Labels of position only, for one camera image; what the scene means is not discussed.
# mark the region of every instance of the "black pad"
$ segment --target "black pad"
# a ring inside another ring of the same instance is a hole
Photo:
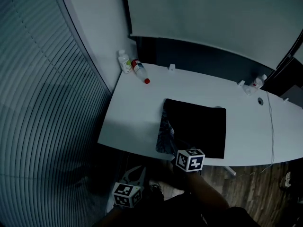
[[[166,99],[156,150],[201,149],[207,158],[224,158],[226,109]]]

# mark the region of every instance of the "plastic bottle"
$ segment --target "plastic bottle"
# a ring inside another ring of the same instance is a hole
[[[129,56],[125,53],[125,50],[119,50],[118,61],[124,73],[132,71],[131,61],[129,60]]]
[[[147,77],[147,72],[143,67],[142,63],[138,59],[132,61],[132,67],[137,74],[137,77],[143,81],[145,84],[149,84],[150,80]]]
[[[264,85],[267,76],[257,77],[249,86],[243,85],[243,89],[247,95],[252,95]]]

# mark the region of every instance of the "white table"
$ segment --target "white table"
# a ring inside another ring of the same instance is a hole
[[[205,165],[271,164],[271,122],[265,91],[247,96],[235,82],[201,73],[143,64],[151,80],[122,73],[110,102],[98,143],[131,153],[171,160],[156,151],[165,98],[226,108],[224,159]],[[258,97],[264,101],[261,106]],[[303,110],[269,94],[275,130],[275,163],[303,157]]]

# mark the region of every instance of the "person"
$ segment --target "person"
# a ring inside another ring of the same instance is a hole
[[[159,184],[152,186],[148,201],[134,209],[114,207],[95,227],[122,225],[181,227],[258,227],[243,208],[230,207],[224,197],[211,187],[199,172],[185,173],[170,162],[155,160],[147,167],[151,177],[184,190],[164,201]]]

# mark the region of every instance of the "dark clothing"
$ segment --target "dark clothing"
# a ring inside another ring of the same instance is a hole
[[[140,226],[232,226],[258,227],[259,225],[243,208],[229,208],[218,213],[216,223],[206,223],[202,218],[199,206],[190,193],[184,193],[162,203],[141,205],[134,209],[136,224]]]

